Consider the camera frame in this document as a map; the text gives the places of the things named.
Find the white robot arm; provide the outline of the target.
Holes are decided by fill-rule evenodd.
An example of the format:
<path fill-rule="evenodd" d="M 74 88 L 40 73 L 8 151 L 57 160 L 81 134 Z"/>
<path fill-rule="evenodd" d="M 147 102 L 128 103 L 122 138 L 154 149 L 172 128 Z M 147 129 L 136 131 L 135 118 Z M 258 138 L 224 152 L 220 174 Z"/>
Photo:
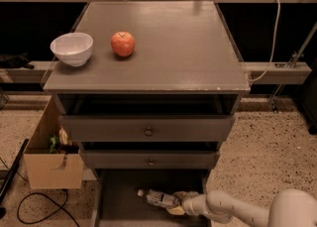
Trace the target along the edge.
<path fill-rule="evenodd" d="M 317 227 L 317 200 L 293 188 L 280 191 L 269 209 L 237 199 L 222 190 L 206 194 L 185 192 L 181 203 L 167 212 L 202 215 L 222 224 L 238 218 L 249 227 Z"/>

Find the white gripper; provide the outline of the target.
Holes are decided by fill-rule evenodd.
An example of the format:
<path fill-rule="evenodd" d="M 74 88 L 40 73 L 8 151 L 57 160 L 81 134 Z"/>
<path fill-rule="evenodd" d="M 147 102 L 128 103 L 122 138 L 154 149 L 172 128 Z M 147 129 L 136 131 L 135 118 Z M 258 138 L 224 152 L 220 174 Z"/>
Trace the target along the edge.
<path fill-rule="evenodd" d="M 194 208 L 194 199 L 198 192 L 177 191 L 173 194 L 178 199 L 182 199 L 181 206 L 168 208 L 166 211 L 171 215 L 182 216 L 185 213 L 191 216 L 198 216 L 198 211 Z"/>

